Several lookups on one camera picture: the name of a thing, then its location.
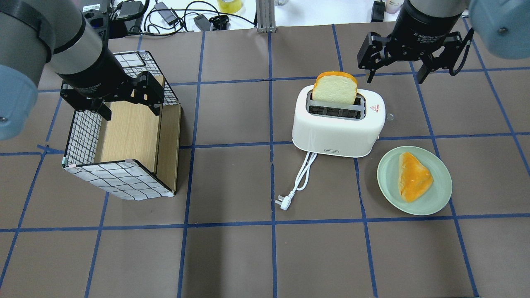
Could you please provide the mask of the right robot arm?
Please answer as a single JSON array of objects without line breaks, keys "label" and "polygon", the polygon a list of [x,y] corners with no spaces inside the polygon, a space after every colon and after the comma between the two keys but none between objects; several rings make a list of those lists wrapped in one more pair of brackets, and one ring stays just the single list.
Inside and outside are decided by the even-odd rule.
[{"label": "right robot arm", "polygon": [[528,58],[529,9],[528,0],[405,0],[388,36],[367,34],[358,67],[367,72],[368,83],[384,66],[418,60],[419,83],[439,69],[455,76],[475,34],[496,57]]}]

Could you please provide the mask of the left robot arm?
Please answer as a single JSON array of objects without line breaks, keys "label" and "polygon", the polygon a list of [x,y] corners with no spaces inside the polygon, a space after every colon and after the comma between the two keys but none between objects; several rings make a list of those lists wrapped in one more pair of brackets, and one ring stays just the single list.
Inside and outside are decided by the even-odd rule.
[{"label": "left robot arm", "polygon": [[83,12],[71,0],[2,0],[0,7],[1,140],[23,130],[45,64],[63,80],[61,97],[78,112],[111,120],[106,103],[126,101],[160,115],[164,86],[147,71],[129,76],[108,49],[108,40],[127,36],[125,23],[143,12]]}]

